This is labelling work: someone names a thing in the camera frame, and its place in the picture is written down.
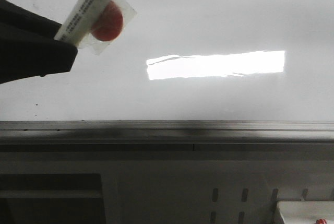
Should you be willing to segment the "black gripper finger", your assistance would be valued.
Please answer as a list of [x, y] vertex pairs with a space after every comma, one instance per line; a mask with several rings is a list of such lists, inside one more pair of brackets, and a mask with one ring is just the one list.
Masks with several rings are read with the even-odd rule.
[[78, 49], [54, 39], [60, 27], [1, 0], [1, 83], [69, 72]]

